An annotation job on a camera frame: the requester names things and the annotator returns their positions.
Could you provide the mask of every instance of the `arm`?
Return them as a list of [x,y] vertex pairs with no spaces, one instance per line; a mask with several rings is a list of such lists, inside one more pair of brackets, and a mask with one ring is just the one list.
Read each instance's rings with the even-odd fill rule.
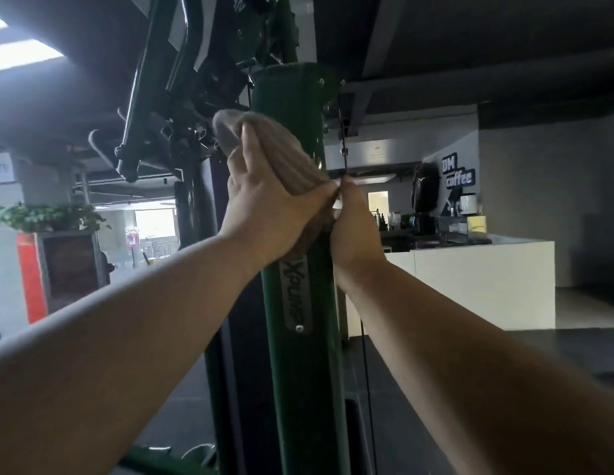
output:
[[614,391],[390,264],[350,180],[343,202],[332,234],[336,279],[455,469],[614,474]]
[[218,236],[0,342],[0,473],[108,473],[240,291],[336,190],[289,196],[250,127],[243,139],[228,159],[230,203]]

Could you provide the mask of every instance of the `window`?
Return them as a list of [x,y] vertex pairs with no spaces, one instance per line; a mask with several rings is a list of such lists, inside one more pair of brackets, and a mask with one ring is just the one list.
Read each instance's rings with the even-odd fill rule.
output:
[[384,215],[384,219],[388,222],[388,192],[371,192],[368,194],[368,208],[375,214],[376,210]]
[[136,210],[135,223],[142,240],[175,236],[175,217],[172,208]]
[[[7,25],[0,19],[0,30]],[[0,45],[0,71],[15,66],[62,57],[62,54],[37,40],[21,40]]]

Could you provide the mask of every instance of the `green leaves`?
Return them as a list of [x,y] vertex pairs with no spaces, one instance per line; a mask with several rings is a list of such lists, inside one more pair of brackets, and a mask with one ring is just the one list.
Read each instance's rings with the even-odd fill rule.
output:
[[104,221],[91,205],[0,205],[0,223],[24,233],[97,231]]

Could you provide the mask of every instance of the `counter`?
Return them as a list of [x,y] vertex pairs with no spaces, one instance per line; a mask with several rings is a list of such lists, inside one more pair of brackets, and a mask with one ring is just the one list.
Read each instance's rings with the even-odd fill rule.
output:
[[[556,328],[554,242],[489,235],[479,246],[437,247],[386,258],[503,330]],[[346,297],[349,336],[360,335]],[[410,307],[414,315],[414,303]]]

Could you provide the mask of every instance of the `gray cleaning cloth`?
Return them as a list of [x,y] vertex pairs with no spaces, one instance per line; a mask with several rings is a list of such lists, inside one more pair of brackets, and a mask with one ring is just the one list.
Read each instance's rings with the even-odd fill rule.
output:
[[[255,129],[261,148],[276,176],[291,195],[303,195],[328,182],[329,176],[303,151],[301,143],[279,122],[252,111],[221,110],[213,117],[213,130],[226,156],[241,147],[241,127],[247,121]],[[335,196],[307,224],[294,247],[282,260],[295,260],[307,252],[318,234],[334,222]]]

